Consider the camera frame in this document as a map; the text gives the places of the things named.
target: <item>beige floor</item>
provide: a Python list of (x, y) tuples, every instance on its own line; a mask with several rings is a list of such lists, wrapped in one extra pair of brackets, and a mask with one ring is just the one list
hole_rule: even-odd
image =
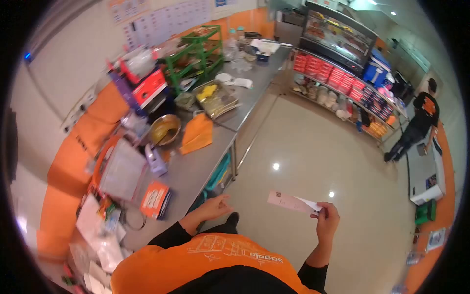
[(389, 293), (403, 273), (414, 229), (406, 161), (385, 164), (367, 134), (358, 134), (354, 125), (297, 96), (276, 99), (281, 93), (276, 87), (268, 89), (238, 139), (242, 153), (259, 129), (237, 180), (226, 190), (241, 215), (240, 234), (284, 255), (298, 270), (317, 245), (316, 220), (268, 204), (269, 191), (333, 202), (341, 223), (326, 291)]

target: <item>stainless steel table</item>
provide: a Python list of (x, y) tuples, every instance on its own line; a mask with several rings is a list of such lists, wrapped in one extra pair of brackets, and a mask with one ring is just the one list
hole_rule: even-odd
[[(123, 240), (125, 248), (132, 250), (142, 248), (156, 235), (184, 217), (229, 149), (232, 154), (232, 176), (235, 179), (237, 174), (235, 157), (235, 138), (237, 132), (250, 115), (256, 103), (261, 99), (283, 62), (289, 56), (291, 49), (280, 47), (270, 57), (266, 66), (254, 63), (250, 71), (241, 72), (240, 74), (232, 70), (229, 64), (224, 65), (222, 72), (230, 73), (236, 78), (251, 79), (253, 81), (253, 89), (235, 86), (229, 87), (235, 90), (235, 95), (237, 95), (241, 106), (215, 120), (216, 124), (214, 124), (212, 131), (212, 144), (195, 152), (181, 155), (177, 151), (177, 148), (181, 146), (182, 134), (184, 133), (181, 132), (177, 140), (168, 147), (168, 149), (172, 150), (168, 173), (156, 178), (156, 180), (168, 185), (173, 191), (165, 214), (167, 219), (154, 220), (147, 217), (146, 225), (139, 231), (126, 227), (127, 234)], [(192, 119), (192, 115), (182, 112), (178, 113), (178, 116), (182, 120), (182, 129), (184, 129), (186, 123)], [(151, 180), (152, 175), (144, 179), (146, 183), (142, 183), (140, 193), (146, 192), (148, 183)], [(140, 227), (143, 219), (138, 208), (130, 206), (126, 208), (128, 222), (133, 227)]]
[(260, 66), (253, 63), (253, 68), (247, 72), (237, 73), (230, 64), (225, 64), (221, 72), (226, 72), (235, 78), (250, 79), (253, 81), (253, 88), (246, 89), (243, 87), (229, 86), (228, 88), (235, 90), (235, 95), (239, 100), (240, 106), (231, 110), (218, 118), (215, 122), (223, 127), (238, 132), (255, 107), (256, 103), (261, 99), (267, 87), (271, 83), (274, 76), (279, 71), (289, 52), (292, 48), (280, 47), (276, 53), (269, 57), (266, 66)]
[[(186, 123), (192, 118), (192, 114), (178, 113), (178, 116), (182, 120), (183, 130)], [(176, 149), (181, 146), (182, 134), (183, 132), (168, 147), (172, 151), (168, 173), (155, 178), (172, 189), (172, 198), (165, 214), (167, 219), (154, 220), (147, 217), (146, 225), (139, 231), (134, 231), (126, 226), (127, 234), (124, 237), (123, 243), (125, 248), (132, 250), (142, 248), (153, 237), (184, 217), (224, 155), (229, 151), (236, 137), (235, 132), (214, 125), (212, 144), (189, 154), (181, 155)], [(151, 178), (152, 176), (144, 179), (144, 181), (149, 183)], [(140, 193), (146, 192), (148, 183), (142, 183)], [(142, 214), (138, 208), (129, 205), (126, 208), (128, 222), (133, 227), (140, 227), (142, 224)]]

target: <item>glass display case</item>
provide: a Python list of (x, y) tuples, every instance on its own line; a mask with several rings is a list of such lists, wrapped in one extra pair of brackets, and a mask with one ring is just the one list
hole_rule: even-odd
[(319, 53), (359, 73), (366, 64), (377, 35), (338, 11), (307, 3), (300, 47)]

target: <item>blue cooler box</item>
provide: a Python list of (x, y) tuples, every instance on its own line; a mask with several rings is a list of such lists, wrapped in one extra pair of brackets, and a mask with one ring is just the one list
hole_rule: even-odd
[(370, 81), (375, 88), (381, 87), (385, 76), (391, 72), (390, 63), (382, 56), (380, 51), (372, 49), (369, 61), (364, 69), (364, 81)]

